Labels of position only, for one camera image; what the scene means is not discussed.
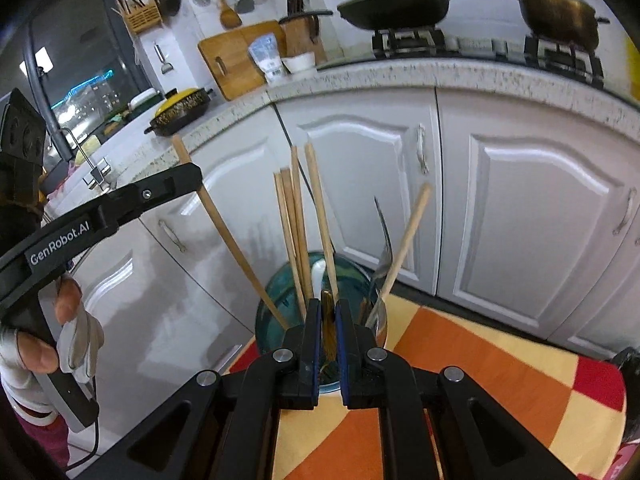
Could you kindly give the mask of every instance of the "gas stove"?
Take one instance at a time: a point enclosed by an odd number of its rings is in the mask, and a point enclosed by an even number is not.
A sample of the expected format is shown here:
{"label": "gas stove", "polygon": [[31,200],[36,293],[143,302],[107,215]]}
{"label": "gas stove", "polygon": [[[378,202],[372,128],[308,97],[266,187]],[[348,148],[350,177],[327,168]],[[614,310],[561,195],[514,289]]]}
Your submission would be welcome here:
{"label": "gas stove", "polygon": [[603,89],[633,106],[640,106],[627,92],[613,91],[607,86],[602,63],[594,53],[547,38],[526,36],[524,44],[508,43],[505,40],[466,40],[445,36],[439,28],[420,28],[379,30],[373,34],[371,44],[369,54],[332,60],[319,65],[318,70],[391,59],[487,60],[555,73],[593,88]]}
{"label": "gas stove", "polygon": [[444,33],[439,28],[377,30],[371,38],[376,59],[434,56],[446,49]]}

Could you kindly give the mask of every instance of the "pink pants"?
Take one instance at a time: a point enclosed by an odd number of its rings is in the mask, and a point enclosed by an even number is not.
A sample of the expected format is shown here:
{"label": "pink pants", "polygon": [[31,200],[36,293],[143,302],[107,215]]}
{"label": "pink pants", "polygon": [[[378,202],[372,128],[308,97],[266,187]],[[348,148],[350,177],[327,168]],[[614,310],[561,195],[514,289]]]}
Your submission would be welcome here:
{"label": "pink pants", "polygon": [[38,442],[44,451],[62,468],[69,464],[69,428],[65,419],[57,416],[48,426],[35,426],[16,415],[25,433]]}

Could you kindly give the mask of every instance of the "metal screw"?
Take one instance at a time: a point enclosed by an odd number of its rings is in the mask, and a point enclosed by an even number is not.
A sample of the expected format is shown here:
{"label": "metal screw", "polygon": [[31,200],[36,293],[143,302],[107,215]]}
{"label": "metal screw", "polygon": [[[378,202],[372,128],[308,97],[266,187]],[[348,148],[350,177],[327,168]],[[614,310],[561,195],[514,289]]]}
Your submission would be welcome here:
{"label": "metal screw", "polygon": [[293,357],[293,352],[288,348],[278,348],[273,353],[273,358],[279,363],[286,363],[287,361],[291,361]]}
{"label": "metal screw", "polygon": [[465,378],[465,373],[457,366],[449,366],[444,369],[444,376],[453,383],[459,383]]}
{"label": "metal screw", "polygon": [[386,350],[379,346],[374,346],[367,351],[367,357],[372,361],[384,361],[386,359]]}
{"label": "metal screw", "polygon": [[196,382],[200,386],[211,386],[217,380],[218,378],[216,377],[216,373],[212,372],[211,370],[204,370],[203,372],[200,372],[196,377]]}

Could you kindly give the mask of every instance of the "person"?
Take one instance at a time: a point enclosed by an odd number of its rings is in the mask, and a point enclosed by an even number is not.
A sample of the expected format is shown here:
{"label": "person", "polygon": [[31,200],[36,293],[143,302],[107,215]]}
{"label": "person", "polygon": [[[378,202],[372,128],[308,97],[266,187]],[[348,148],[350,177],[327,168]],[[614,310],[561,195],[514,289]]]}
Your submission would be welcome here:
{"label": "person", "polygon": [[[8,210],[7,206],[1,208],[0,255],[34,231],[15,222],[16,218],[25,218],[25,214]],[[29,220],[32,227],[38,221]],[[68,426],[33,374],[48,374],[60,368],[73,374],[78,382],[89,382],[95,375],[104,332],[100,322],[84,309],[82,290],[68,274],[44,286],[38,299],[43,309],[54,311],[62,326],[57,348],[0,324],[0,382],[25,433],[64,469],[69,462]]]}

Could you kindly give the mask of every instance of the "cable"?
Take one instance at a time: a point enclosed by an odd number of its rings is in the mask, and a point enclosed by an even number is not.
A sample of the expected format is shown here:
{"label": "cable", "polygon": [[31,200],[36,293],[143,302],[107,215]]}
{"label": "cable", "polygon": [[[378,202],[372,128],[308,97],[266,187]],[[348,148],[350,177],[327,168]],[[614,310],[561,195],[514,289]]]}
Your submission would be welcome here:
{"label": "cable", "polygon": [[[98,399],[97,396],[97,389],[95,387],[95,377],[93,378],[93,385],[94,385],[94,399]],[[94,427],[95,427],[95,441],[94,441],[94,448],[91,450],[91,452],[85,456],[84,458],[81,458],[80,460],[78,460],[77,462],[74,462],[71,465],[68,465],[65,467],[65,473],[67,471],[71,471],[72,469],[75,469],[78,466],[81,466],[82,464],[88,462],[89,460],[91,460],[97,453],[98,453],[98,443],[100,441],[100,432],[98,430],[98,419],[95,419],[94,422]]]}

